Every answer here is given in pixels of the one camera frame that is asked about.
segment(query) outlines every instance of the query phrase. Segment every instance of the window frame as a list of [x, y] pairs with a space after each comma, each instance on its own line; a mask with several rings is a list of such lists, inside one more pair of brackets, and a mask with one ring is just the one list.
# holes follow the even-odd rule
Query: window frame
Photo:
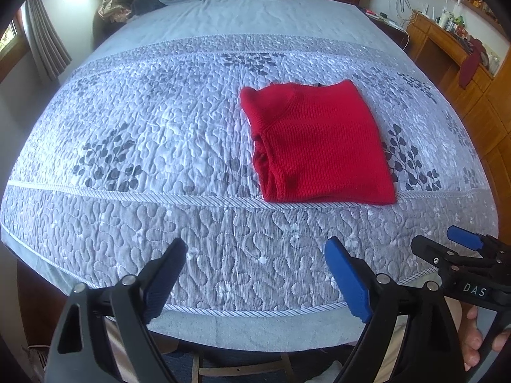
[[16, 36], [0, 51], [0, 83], [30, 50], [23, 33], [23, 27], [21, 26], [21, 10], [12, 19], [11, 24], [16, 32]]

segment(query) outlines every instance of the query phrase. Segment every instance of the wooden dresser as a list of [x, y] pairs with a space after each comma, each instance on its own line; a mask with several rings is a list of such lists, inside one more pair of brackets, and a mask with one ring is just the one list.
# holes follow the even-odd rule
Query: wooden dresser
[[481, 65], [466, 89], [458, 84], [467, 54], [458, 41], [417, 14], [407, 28], [408, 56], [444, 94], [481, 158], [499, 214], [499, 238], [511, 244], [511, 55], [493, 78]]

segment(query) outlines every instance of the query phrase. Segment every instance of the finger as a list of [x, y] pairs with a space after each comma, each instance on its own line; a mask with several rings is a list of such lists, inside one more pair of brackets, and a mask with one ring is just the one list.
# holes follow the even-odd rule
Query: finger
[[506, 344], [507, 339], [509, 338], [509, 334], [511, 333], [511, 330], [504, 331], [502, 334], [495, 337], [492, 349], [494, 349], [496, 352], [501, 351], [504, 348], [504, 344]]
[[463, 344], [461, 347], [461, 352], [463, 354], [463, 361], [469, 366], [477, 366], [479, 363], [479, 352], [474, 350], [472, 347], [469, 347], [467, 344]]
[[479, 350], [481, 347], [482, 334], [481, 331], [476, 328], [475, 321], [473, 325], [471, 324], [467, 328], [467, 333], [465, 334], [463, 343], [468, 345], [470, 348], [473, 348], [474, 350]]
[[476, 319], [477, 318], [477, 306], [472, 305], [472, 307], [467, 312], [468, 319]]

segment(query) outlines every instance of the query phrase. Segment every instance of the ribbed knit fabric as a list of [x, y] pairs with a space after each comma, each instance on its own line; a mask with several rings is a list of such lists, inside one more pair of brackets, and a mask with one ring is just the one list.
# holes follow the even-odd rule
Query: ribbed knit fabric
[[350, 80], [243, 88], [267, 202], [395, 203], [375, 120]]

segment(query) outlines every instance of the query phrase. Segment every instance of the gray curtain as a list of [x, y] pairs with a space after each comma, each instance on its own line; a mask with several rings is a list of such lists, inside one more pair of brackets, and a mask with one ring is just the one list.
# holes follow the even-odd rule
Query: gray curtain
[[44, 83], [57, 80], [71, 57], [50, 22], [42, 0], [26, 0], [21, 8], [23, 28]]

